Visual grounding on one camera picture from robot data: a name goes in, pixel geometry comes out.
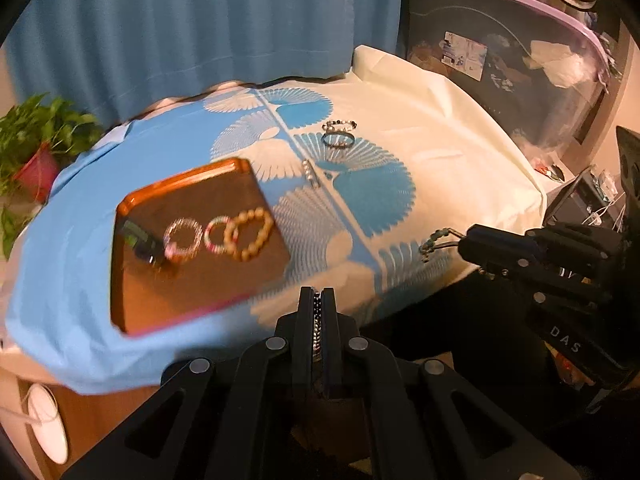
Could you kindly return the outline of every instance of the flower pot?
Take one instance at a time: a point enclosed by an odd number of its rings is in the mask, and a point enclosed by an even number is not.
[[[14,175],[20,185],[27,190],[35,200],[43,203],[51,193],[53,181],[60,169],[56,159],[51,155],[48,144],[42,144],[30,160]]]

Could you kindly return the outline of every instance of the curtain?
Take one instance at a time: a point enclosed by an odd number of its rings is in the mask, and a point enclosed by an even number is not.
[[[346,72],[393,52],[400,0],[32,0],[6,41],[18,97],[49,92],[106,125],[226,80]]]

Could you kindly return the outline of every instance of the screw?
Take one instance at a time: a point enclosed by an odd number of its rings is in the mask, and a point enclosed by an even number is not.
[[[367,346],[369,346],[369,341],[363,337],[352,337],[349,339],[349,348],[351,348],[351,350],[366,350]]]
[[[199,357],[194,359],[189,363],[189,370],[191,370],[194,374],[201,374],[209,370],[209,360],[203,357]]]
[[[269,350],[282,350],[287,344],[287,340],[278,336],[270,337],[265,343]]]
[[[429,375],[440,375],[444,372],[444,364],[437,359],[429,359],[424,363],[424,369]]]

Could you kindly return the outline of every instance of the bracelet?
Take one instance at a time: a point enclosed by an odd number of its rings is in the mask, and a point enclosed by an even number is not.
[[[193,230],[193,242],[186,248],[178,247],[171,240],[172,235],[179,229],[189,228]],[[178,218],[166,229],[162,241],[164,242],[164,255],[169,260],[191,260],[200,248],[202,240],[202,226],[193,218]]]
[[[204,235],[202,237],[204,241],[204,246],[207,248],[207,250],[211,251],[214,254],[226,253],[226,248],[224,244],[218,245],[218,244],[211,243],[211,239],[209,238],[209,235],[211,230],[216,225],[222,225],[222,224],[228,225],[229,222],[231,222],[231,218],[229,216],[216,216],[211,222],[207,224],[207,228],[204,229]],[[238,228],[236,228],[236,230],[232,233],[231,239],[233,243],[236,243],[238,241]]]
[[[355,123],[355,121],[327,121],[322,125],[322,129],[327,133],[352,132],[357,127],[358,125]]]
[[[234,231],[239,226],[247,224],[254,219],[263,220],[264,224],[258,231],[258,235],[255,240],[251,242],[245,249],[239,251],[238,245],[233,240]],[[228,224],[226,224],[224,237],[226,253],[230,254],[236,260],[247,262],[260,252],[267,239],[269,238],[269,234],[271,233],[272,228],[273,218],[268,211],[264,210],[264,208],[257,207],[255,210],[249,209],[249,211],[242,211],[238,214],[238,216],[236,216],[231,221],[229,221]]]
[[[330,140],[329,137],[335,136],[337,140]],[[356,142],[356,138],[353,134],[349,132],[336,132],[336,131],[327,131],[327,133],[322,134],[322,143],[329,148],[337,148],[339,150],[343,150],[345,148],[350,148]]]

